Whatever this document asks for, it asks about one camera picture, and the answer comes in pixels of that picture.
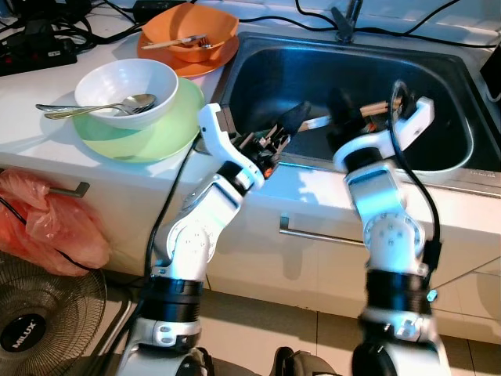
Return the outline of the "orange plate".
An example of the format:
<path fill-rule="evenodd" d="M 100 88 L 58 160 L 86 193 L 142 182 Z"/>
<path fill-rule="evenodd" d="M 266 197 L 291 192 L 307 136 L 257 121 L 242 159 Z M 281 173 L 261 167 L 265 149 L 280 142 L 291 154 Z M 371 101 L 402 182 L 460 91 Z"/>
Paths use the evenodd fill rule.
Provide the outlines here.
<path fill-rule="evenodd" d="M 198 78 L 198 76 L 216 71 L 216 69 L 225 66 L 236 56 L 239 51 L 240 40 L 233 41 L 232 44 L 222 46 L 222 50 L 212 55 L 210 60 L 203 62 L 186 62 L 174 57 L 170 52 L 161 49 L 142 49 L 150 43 L 150 40 L 141 34 L 137 42 L 137 57 L 143 60 L 160 61 L 168 65 L 180 78 Z"/>

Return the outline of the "white kitchen cabinet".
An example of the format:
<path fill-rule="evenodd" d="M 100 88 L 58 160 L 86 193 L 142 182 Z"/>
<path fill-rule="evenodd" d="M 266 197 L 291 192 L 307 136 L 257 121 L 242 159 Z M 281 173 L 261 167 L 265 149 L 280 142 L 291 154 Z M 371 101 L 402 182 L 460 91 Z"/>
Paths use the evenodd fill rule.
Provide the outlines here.
<path fill-rule="evenodd" d="M 73 189 L 89 183 L 85 201 L 97 212 L 112 244 L 110 269 L 141 273 L 154 219 L 180 164 L 182 201 L 198 180 L 218 167 L 203 154 L 180 151 L 154 164 L 108 160 L 79 146 L 0 150 L 0 166 L 28 168 Z M 500 219 L 498 198 L 433 190 L 442 220 L 442 258 L 431 286 L 438 332 L 487 343 L 500 340 Z M 279 233 L 280 216 L 296 230 L 361 240 L 362 226 L 340 173 L 280 166 L 264 189 L 252 193 L 219 237 L 208 266 L 215 291 L 298 306 L 339 316 L 364 308 L 364 247 Z"/>

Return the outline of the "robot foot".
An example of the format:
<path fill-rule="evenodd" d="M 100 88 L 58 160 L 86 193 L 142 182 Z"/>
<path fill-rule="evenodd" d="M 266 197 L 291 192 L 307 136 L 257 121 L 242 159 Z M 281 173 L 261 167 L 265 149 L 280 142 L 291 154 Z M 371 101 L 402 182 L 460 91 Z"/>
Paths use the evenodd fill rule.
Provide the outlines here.
<path fill-rule="evenodd" d="M 196 347 L 180 363 L 176 376 L 215 376 L 214 363 L 207 349 Z"/>
<path fill-rule="evenodd" d="M 340 376 L 328 362 L 307 351 L 290 347 L 276 350 L 271 376 Z"/>

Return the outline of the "green plate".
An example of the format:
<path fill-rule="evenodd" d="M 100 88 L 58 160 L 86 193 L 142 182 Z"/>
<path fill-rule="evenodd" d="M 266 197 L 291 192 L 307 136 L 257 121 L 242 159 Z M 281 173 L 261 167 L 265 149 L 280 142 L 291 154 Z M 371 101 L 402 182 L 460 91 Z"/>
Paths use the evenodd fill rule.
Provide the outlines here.
<path fill-rule="evenodd" d="M 89 114 L 73 118 L 73 128 L 94 153 L 128 164 L 152 164 L 179 153 L 200 134 L 197 111 L 204 104 L 200 86 L 180 78 L 171 110 L 149 128 L 111 128 Z"/>

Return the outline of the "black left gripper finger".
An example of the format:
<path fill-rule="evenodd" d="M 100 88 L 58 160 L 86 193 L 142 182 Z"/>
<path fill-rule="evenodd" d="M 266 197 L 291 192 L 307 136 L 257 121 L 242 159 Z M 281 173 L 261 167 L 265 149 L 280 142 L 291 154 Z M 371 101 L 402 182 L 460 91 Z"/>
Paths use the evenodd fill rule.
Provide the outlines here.
<path fill-rule="evenodd" d="M 279 135 L 291 137 L 297 135 L 301 130 L 309 130 L 310 125 L 308 122 L 311 119 L 311 110 L 311 103 L 299 103 L 290 110 L 283 112 L 275 122 Z"/>

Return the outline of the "orange bowl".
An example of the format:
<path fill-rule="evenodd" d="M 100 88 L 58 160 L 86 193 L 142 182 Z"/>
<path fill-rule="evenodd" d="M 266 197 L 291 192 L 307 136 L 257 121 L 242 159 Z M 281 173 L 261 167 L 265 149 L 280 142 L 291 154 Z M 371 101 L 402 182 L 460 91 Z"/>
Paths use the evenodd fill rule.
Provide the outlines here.
<path fill-rule="evenodd" d="M 154 16 L 143 26 L 141 34 L 153 42 L 206 34 L 208 40 L 214 44 L 211 49 L 165 48 L 179 60 L 197 63 L 210 60 L 215 53 L 222 50 L 222 46 L 239 40 L 236 38 L 239 25 L 239 19 L 229 12 L 185 2 Z"/>

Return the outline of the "golden metal spoon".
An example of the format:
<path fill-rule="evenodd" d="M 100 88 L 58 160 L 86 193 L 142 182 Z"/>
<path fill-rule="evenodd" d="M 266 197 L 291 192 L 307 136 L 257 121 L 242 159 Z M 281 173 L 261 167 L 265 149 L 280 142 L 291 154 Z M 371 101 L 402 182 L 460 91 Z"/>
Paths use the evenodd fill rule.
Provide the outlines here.
<path fill-rule="evenodd" d="M 118 110 L 119 114 L 116 116 L 130 116 L 139 114 L 147 110 L 146 105 L 140 103 L 114 103 L 108 105 L 43 105 L 36 104 L 37 110 L 46 113 L 47 118 L 70 118 L 70 116 L 78 116 L 82 114 L 90 114 L 98 110 Z"/>

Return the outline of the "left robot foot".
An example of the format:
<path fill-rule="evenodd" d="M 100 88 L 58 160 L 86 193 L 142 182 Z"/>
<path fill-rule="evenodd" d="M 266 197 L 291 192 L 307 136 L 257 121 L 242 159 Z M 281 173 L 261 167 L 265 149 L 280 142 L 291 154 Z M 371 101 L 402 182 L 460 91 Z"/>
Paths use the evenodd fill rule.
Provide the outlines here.
<path fill-rule="evenodd" d="M 207 349 L 196 347 L 180 363 L 176 376 L 215 376 L 214 363 Z"/>

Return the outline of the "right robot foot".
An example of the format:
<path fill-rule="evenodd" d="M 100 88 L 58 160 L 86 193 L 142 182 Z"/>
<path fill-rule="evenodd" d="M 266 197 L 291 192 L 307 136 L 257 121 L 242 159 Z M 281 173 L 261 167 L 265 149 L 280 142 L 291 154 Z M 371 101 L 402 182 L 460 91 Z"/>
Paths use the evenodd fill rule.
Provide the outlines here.
<path fill-rule="evenodd" d="M 328 362 L 307 351 L 290 347 L 276 350 L 271 376 L 340 376 Z"/>

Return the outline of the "white bowl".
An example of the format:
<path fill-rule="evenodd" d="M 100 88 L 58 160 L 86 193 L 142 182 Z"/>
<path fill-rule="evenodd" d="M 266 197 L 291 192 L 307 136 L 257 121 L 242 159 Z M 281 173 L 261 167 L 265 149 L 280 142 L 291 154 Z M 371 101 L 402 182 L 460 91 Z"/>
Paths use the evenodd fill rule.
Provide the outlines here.
<path fill-rule="evenodd" d="M 151 94 L 155 104 L 140 114 L 123 115 L 117 110 L 91 112 L 112 128 L 149 128 L 171 109 L 178 93 L 179 77 L 168 65 L 155 60 L 116 60 L 100 66 L 82 78 L 74 90 L 78 105 L 121 103 L 129 96 Z"/>

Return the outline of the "metal faucet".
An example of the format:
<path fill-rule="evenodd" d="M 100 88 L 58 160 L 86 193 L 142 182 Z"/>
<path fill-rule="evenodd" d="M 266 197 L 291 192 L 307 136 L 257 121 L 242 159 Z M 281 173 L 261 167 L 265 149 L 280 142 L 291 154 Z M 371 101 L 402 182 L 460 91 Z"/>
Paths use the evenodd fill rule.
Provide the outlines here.
<path fill-rule="evenodd" d="M 330 14 L 337 28 L 336 41 L 340 44 L 350 44 L 353 42 L 355 25 L 357 24 L 364 0 L 348 0 L 345 10 L 340 10 L 336 6 L 330 8 Z"/>

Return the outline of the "stainless steel sink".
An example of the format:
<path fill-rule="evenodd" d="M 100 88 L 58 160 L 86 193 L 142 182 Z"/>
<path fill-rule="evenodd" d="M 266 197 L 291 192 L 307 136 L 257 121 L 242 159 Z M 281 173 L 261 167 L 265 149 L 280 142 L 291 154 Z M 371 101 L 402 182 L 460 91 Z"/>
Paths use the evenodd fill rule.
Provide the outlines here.
<path fill-rule="evenodd" d="M 267 129 L 299 103 L 312 105 L 311 118 L 344 115 L 386 100 L 401 80 L 434 104 L 430 128 L 405 148 L 419 179 L 499 196 L 499 130 L 460 57 L 257 32 L 240 33 L 237 41 L 240 49 L 212 96 L 226 132 Z"/>

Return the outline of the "silver metal spoon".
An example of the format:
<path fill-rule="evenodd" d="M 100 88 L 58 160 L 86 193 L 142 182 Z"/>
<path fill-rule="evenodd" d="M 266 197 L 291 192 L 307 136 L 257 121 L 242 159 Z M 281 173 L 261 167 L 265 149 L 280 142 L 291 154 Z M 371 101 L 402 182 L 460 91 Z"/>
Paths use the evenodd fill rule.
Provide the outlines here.
<path fill-rule="evenodd" d="M 141 111 L 149 110 L 155 104 L 153 94 L 139 94 L 138 96 L 129 96 L 124 98 L 121 103 L 111 103 L 108 105 L 45 105 L 36 104 L 37 110 L 58 112 L 71 110 L 106 110 L 107 108 L 116 108 L 128 112 L 128 114 L 138 114 Z"/>

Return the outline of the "red plastic bag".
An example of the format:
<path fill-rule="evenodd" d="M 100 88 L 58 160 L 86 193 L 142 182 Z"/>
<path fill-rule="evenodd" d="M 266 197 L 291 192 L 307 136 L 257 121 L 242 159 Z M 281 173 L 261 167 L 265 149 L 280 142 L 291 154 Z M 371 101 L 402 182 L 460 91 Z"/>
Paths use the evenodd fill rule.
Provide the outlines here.
<path fill-rule="evenodd" d="M 0 172 L 0 251 L 61 276 L 103 268 L 111 247 L 100 219 L 78 198 L 53 193 L 52 186 L 24 169 Z"/>

